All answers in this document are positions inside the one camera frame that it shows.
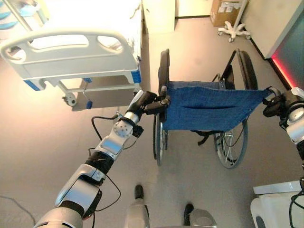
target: beige floor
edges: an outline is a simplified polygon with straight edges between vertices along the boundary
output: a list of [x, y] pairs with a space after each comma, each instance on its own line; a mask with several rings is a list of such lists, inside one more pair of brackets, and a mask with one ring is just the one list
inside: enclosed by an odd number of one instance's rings
[[[232, 51], [240, 48], [251, 56], [260, 88], [272, 85], [284, 89], [269, 63], [248, 40], [237, 38], [228, 43], [228, 36], [219, 37], [216, 29], [209, 18], [180, 19], [173, 33], [145, 36], [143, 88], [157, 91], [160, 52], [166, 48], [171, 52], [171, 80], [188, 81], [210, 81], [216, 73], [222, 73]], [[241, 79], [236, 84], [242, 86]], [[126, 110], [125, 106], [115, 107], [114, 102], [113, 107], [72, 112], [60, 100], [61, 95], [51, 86], [45, 91], [32, 91], [0, 59], [0, 195], [14, 197], [36, 219], [53, 207], [58, 191], [86, 160], [87, 148], [98, 144], [91, 117]], [[124, 99], [124, 94], [100, 94], [107, 106], [119, 98]], [[235, 170], [221, 166], [212, 140], [198, 147], [200, 138], [188, 131], [170, 132], [163, 166], [157, 167], [152, 158], [152, 117], [143, 116], [140, 125], [145, 131], [141, 138], [121, 154], [109, 172], [122, 198], [96, 214], [95, 227], [123, 227], [137, 183], [145, 190], [151, 227], [181, 224], [188, 201], [207, 209], [219, 228], [253, 227], [252, 187], [297, 180], [302, 174], [295, 146], [278, 126], [277, 118], [262, 115], [263, 108], [260, 105], [248, 121], [247, 153]], [[100, 121], [98, 129], [106, 135], [111, 125], [111, 121]], [[108, 181], [102, 191], [99, 208], [117, 197]], [[84, 227], [91, 224], [91, 220], [85, 221]], [[0, 227], [31, 227], [31, 221], [12, 202], [0, 199]]]

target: white bed rail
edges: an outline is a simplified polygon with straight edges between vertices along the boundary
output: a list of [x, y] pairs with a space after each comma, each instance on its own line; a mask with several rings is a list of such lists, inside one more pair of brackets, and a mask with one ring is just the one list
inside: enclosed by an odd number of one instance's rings
[[[60, 35], [83, 35], [88, 44], [60, 45], [38, 49], [30, 44], [37, 38], [58, 37]], [[110, 49], [98, 41], [99, 36], [116, 38], [121, 43], [120, 50]], [[25, 52], [25, 57], [17, 59], [8, 53], [13, 47]], [[125, 38], [115, 31], [97, 29], [47, 29], [29, 32], [23, 37], [7, 40], [0, 45], [1, 55], [24, 79], [46, 77], [90, 77], [106, 72], [137, 70], [132, 48]]]

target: metal pole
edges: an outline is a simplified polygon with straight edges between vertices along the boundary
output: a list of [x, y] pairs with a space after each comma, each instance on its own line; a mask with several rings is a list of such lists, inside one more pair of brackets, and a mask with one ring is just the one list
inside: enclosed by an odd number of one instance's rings
[[3, 0], [3, 2], [9, 8], [9, 10], [15, 15], [15, 17], [20, 22], [20, 24], [25, 28], [25, 30], [27, 32], [32, 31], [32, 28], [29, 26], [29, 24], [24, 20], [22, 16], [20, 16], [18, 9], [12, 3], [10, 3], [9, 0]]
[[237, 27], [238, 27], [238, 24], [239, 24], [239, 21], [241, 20], [241, 17], [243, 15], [243, 12], [244, 12], [244, 9], [245, 9], [245, 6], [247, 5], [247, 0], [243, 0], [242, 1], [242, 6], [238, 12], [238, 15], [237, 15], [237, 19], [236, 19], [236, 22], [234, 22], [234, 26], [233, 26], [233, 30], [236, 31], [237, 30]]

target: wheelchair armrest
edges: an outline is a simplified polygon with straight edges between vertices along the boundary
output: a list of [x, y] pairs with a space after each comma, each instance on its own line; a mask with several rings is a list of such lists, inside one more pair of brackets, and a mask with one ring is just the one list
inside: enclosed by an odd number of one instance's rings
[[233, 70], [232, 70], [232, 65], [231, 65], [231, 62], [232, 62], [235, 54], [237, 54], [237, 59], [238, 59], [238, 63], [241, 68], [241, 73], [242, 73], [245, 88], [254, 89], [254, 90], [258, 89], [257, 80], [256, 80], [257, 77], [256, 77], [255, 71], [253, 69], [251, 59], [247, 52], [240, 51], [239, 49], [236, 49], [235, 51], [233, 51], [233, 53], [230, 57], [230, 60], [221, 77], [221, 79], [225, 79], [226, 89], [235, 89], [234, 79], [233, 79]]
[[161, 64], [158, 69], [158, 92], [161, 93], [162, 86], [167, 86], [169, 82], [169, 66], [170, 66], [170, 54], [169, 49], [161, 52]]

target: mattress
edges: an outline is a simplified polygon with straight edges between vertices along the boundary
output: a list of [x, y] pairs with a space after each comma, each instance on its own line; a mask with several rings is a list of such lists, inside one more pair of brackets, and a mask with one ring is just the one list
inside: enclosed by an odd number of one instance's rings
[[[141, 56], [141, 1], [140, 0], [46, 0], [50, 19], [41, 29], [94, 28], [114, 30], [125, 37], [134, 57]], [[99, 36], [98, 41], [111, 49], [121, 49], [120, 42], [112, 37]], [[61, 35], [33, 40], [37, 49], [71, 44], [87, 44], [83, 35]], [[14, 57], [23, 58], [24, 51]]]

